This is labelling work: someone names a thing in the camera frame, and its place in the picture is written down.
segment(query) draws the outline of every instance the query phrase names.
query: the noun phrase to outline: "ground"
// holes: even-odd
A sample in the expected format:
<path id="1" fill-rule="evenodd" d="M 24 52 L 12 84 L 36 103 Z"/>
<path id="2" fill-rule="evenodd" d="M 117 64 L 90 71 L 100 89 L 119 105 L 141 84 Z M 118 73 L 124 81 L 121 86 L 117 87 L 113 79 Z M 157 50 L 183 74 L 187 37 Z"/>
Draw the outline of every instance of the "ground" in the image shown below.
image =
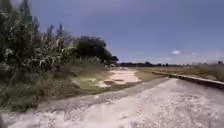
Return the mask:
<path id="1" fill-rule="evenodd" d="M 24 114 L 5 113 L 3 119 L 9 128 L 223 128 L 223 99 L 220 90 L 163 78 Z"/>

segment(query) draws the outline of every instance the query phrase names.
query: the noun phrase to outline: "white gravel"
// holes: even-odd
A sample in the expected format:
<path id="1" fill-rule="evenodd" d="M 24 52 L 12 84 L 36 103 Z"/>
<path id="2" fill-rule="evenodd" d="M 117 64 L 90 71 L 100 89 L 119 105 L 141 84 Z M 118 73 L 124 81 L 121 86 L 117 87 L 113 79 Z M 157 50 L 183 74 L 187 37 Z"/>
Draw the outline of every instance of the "white gravel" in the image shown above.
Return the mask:
<path id="1" fill-rule="evenodd" d="M 3 119 L 9 128 L 223 128 L 223 101 L 222 91 L 171 79 L 110 102 Z"/>

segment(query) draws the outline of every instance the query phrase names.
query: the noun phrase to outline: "dry grass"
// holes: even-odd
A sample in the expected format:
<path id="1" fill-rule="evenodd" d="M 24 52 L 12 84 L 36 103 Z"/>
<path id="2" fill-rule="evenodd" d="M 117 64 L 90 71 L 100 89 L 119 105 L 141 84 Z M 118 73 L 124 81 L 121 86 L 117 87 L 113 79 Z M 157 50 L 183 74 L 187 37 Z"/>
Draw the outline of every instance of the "dry grass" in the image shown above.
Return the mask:
<path id="1" fill-rule="evenodd" d="M 160 71 L 166 73 L 175 73 L 180 75 L 189 75 L 211 80 L 224 81 L 224 65 L 195 65 L 191 67 L 155 67 L 142 68 L 145 71 Z"/>
<path id="2" fill-rule="evenodd" d="M 142 81 L 142 82 L 148 82 L 157 78 L 161 78 L 161 75 L 155 75 L 153 73 L 147 72 L 145 70 L 138 69 L 138 72 L 135 73 L 135 75 Z"/>

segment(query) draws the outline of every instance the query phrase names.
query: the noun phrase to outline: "tree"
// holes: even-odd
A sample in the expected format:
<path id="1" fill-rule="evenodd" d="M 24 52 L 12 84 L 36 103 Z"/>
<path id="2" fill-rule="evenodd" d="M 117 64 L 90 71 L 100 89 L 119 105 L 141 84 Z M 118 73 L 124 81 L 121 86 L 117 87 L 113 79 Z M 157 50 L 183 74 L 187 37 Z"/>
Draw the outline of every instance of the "tree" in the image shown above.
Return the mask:
<path id="1" fill-rule="evenodd" d="M 10 0 L 0 0 L 0 10 L 5 13 L 10 13 L 12 11 Z"/>
<path id="2" fill-rule="evenodd" d="M 104 40 L 98 37 L 83 36 L 75 42 L 78 57 L 97 57 L 101 62 L 109 61 L 111 53 L 106 49 Z"/>

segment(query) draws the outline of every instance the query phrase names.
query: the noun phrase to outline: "tall grass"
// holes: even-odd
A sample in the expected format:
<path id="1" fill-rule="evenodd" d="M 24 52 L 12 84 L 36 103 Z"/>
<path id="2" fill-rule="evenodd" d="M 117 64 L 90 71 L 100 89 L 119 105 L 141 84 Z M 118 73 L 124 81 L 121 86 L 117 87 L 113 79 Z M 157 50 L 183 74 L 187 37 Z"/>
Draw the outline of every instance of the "tall grass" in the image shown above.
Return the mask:
<path id="1" fill-rule="evenodd" d="M 0 106 L 13 111 L 24 112 L 35 108 L 44 101 L 59 100 L 77 95 L 95 94 L 103 90 L 80 88 L 71 82 L 71 77 L 93 75 L 102 70 L 104 66 L 94 58 L 76 59 L 75 62 L 60 66 L 59 71 L 43 73 L 27 73 L 26 81 L 15 84 L 0 84 Z"/>

